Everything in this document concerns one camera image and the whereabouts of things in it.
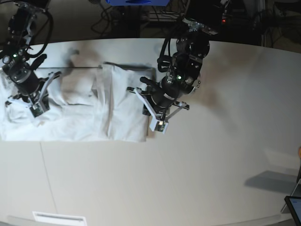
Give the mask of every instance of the white table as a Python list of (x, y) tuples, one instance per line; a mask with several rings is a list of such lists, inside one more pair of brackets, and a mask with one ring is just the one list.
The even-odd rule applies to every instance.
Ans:
[[(107, 61), (156, 68), (162, 43), (50, 44), (42, 67), (96, 67)], [(300, 71), (300, 54), (211, 42), (201, 89), (183, 98), (190, 111), (176, 115), (166, 135), (152, 134), (141, 144), (41, 143), (55, 211), (85, 216), (89, 226), (250, 220), (239, 225), (263, 226), (288, 218), (279, 213), (283, 192), (290, 192), (285, 185), (294, 180), (286, 174), (296, 176), (300, 164)], [(22, 211), (42, 211), (30, 208)]]

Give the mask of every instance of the folded towel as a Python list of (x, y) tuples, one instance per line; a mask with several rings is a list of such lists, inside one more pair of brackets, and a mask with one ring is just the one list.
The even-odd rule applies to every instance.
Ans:
[(0, 76), (0, 135), (6, 141), (104, 141), (144, 142), (148, 117), (143, 104), (127, 87), (145, 89), (139, 79), (152, 70), (124, 70), (115, 65), (103, 69), (38, 69), (38, 77), (62, 71), (48, 88), (50, 110), (34, 119), (29, 111), (5, 101), (16, 93), (14, 84)]

